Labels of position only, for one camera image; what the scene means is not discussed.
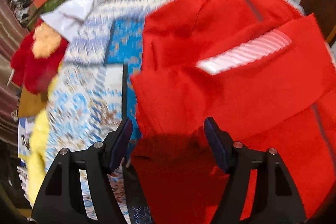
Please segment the red zip jacket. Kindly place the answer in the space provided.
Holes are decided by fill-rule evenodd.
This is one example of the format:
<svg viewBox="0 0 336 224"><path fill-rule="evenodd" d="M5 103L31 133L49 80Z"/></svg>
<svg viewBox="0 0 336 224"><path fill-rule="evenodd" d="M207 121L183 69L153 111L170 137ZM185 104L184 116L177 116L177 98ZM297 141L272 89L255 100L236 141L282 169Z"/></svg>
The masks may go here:
<svg viewBox="0 0 336 224"><path fill-rule="evenodd" d="M209 223L227 176L204 132L275 148L312 216L335 181L335 66L284 0L175 0L146 17L132 165L155 223Z"/></svg>

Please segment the yellow blanket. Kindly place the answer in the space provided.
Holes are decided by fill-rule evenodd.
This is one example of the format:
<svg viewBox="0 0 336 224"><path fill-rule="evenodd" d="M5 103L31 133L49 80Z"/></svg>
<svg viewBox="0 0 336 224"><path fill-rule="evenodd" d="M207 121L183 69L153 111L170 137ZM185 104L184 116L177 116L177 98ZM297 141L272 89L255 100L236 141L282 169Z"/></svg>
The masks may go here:
<svg viewBox="0 0 336 224"><path fill-rule="evenodd" d="M45 153L49 137L49 121L46 108L35 117L33 131L30 136L30 156L27 160L27 196L33 207L39 189L45 178Z"/></svg>

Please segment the red plush toy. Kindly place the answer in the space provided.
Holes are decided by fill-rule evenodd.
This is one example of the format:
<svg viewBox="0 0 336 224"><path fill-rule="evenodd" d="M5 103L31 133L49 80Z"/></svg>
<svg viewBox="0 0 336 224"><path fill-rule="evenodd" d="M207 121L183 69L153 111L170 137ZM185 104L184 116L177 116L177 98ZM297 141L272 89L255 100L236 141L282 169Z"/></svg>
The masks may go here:
<svg viewBox="0 0 336 224"><path fill-rule="evenodd" d="M46 91L67 47L68 41L39 19L11 58L12 82L33 94Z"/></svg>

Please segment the white shirt on bed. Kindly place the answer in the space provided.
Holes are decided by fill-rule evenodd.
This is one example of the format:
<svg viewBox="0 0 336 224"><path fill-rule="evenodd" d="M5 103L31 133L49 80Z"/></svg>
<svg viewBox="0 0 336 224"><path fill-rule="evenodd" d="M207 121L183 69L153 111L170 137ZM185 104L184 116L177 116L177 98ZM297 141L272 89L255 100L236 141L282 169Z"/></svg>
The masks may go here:
<svg viewBox="0 0 336 224"><path fill-rule="evenodd" d="M93 8L103 2L105 0L68 0L42 14L41 20L71 42Z"/></svg>

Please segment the striped red gold curtain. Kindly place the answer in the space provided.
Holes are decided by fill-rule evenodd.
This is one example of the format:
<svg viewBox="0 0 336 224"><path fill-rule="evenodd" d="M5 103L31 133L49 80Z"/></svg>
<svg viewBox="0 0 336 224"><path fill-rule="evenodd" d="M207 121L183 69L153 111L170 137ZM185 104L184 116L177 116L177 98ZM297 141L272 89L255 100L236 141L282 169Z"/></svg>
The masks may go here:
<svg viewBox="0 0 336 224"><path fill-rule="evenodd" d="M11 116L17 108L18 87L9 81L10 61L22 39L28 34L13 14L9 0L1 0L1 140L17 144L18 123Z"/></svg>

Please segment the blue patchwork quilt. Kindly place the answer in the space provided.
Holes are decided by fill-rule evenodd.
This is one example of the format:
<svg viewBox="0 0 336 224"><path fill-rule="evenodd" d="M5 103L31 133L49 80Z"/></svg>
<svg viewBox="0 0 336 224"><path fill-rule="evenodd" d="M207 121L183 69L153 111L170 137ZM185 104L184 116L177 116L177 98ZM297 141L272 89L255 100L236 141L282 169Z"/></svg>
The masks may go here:
<svg viewBox="0 0 336 224"><path fill-rule="evenodd" d="M141 69L145 17L172 0L105 0L68 44L48 88L45 173L61 148L87 149L135 118L130 77Z"/></svg>

